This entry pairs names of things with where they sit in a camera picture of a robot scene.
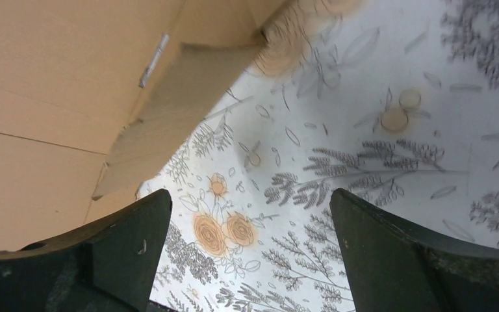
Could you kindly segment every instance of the floral pattern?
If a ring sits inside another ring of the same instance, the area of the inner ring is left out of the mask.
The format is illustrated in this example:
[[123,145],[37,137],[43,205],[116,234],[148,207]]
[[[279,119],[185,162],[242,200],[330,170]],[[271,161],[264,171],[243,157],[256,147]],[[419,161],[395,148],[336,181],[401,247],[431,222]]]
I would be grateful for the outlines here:
[[499,248],[499,0],[297,0],[265,35],[140,187],[173,198],[153,301],[355,311],[329,209],[340,187]]

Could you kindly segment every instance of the brown cardboard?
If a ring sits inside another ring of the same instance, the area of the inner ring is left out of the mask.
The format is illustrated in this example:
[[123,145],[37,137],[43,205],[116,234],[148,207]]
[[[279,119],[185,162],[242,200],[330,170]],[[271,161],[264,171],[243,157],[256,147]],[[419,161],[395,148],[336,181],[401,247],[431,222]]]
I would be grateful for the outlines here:
[[133,202],[251,63],[284,2],[0,0],[0,249]]

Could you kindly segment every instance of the cardboard box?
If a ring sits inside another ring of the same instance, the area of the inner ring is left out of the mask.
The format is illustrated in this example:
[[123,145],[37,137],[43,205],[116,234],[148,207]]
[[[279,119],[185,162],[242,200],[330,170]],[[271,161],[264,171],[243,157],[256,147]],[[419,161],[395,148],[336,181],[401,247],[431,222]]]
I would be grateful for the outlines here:
[[135,201],[284,2],[0,0],[0,250]]

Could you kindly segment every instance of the floral tablecloth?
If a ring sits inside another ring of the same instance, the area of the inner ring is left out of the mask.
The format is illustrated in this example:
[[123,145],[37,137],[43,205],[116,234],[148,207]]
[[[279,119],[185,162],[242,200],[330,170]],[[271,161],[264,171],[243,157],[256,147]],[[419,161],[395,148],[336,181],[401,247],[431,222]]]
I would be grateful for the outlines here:
[[344,187],[499,248],[499,0],[299,0],[140,195],[173,215],[151,300],[354,311],[328,207]]

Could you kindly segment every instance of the black object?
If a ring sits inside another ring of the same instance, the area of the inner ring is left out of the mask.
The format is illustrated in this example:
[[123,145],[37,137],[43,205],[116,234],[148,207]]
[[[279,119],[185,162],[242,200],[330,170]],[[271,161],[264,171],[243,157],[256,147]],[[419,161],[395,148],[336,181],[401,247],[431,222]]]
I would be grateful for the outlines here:
[[171,218],[159,190],[73,231],[0,252],[0,311],[146,311]]
[[338,189],[330,208],[357,312],[499,311],[499,250]]

